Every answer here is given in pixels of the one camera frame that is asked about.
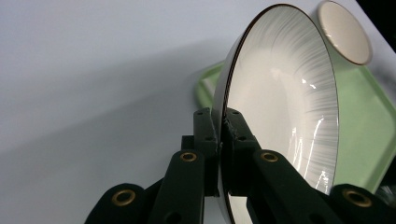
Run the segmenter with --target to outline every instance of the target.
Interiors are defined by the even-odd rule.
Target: brass insert
[[[367,196],[357,192],[354,189],[344,189],[343,196],[350,203],[353,203],[359,207],[370,207],[373,204]]]
[[[183,161],[195,161],[197,159],[197,155],[195,155],[195,153],[192,152],[185,152],[180,155],[180,158]]]
[[[121,194],[124,194],[127,197],[120,200],[119,197]],[[111,198],[111,202],[113,202],[116,206],[122,207],[122,206],[128,205],[131,202],[133,202],[135,196],[136,196],[136,194],[134,193],[133,190],[122,189],[113,195],[113,197]]]
[[[260,157],[261,157],[262,160],[264,160],[264,161],[273,162],[273,161],[277,161],[277,160],[278,160],[277,155],[275,155],[275,154],[273,154],[273,153],[270,153],[270,152],[264,152],[264,153],[262,153],[262,154],[260,155]]]

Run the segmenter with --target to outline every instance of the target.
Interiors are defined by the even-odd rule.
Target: white background
[[[292,1],[307,14],[318,2]],[[390,93],[394,52],[356,2],[339,2]],[[273,3],[1,1],[0,222],[82,223],[107,189],[162,178],[192,134],[200,71]],[[205,201],[205,223],[224,222]]]

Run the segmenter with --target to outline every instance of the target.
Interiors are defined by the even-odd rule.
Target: ribbed pattern
[[[262,148],[284,154],[328,193],[338,147],[332,65],[309,18],[274,7],[254,24],[233,72],[228,107],[241,111]]]

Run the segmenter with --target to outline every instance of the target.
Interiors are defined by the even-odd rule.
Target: green tray
[[[203,72],[196,86],[200,106],[212,106],[222,66]],[[365,66],[334,75],[340,123],[334,185],[375,192],[396,155],[396,110]]]

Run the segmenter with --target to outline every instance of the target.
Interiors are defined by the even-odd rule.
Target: white plate
[[[262,148],[282,153],[313,188],[329,193],[338,104],[332,64],[315,24],[296,7],[276,5],[256,17],[233,50],[213,113],[239,110]]]

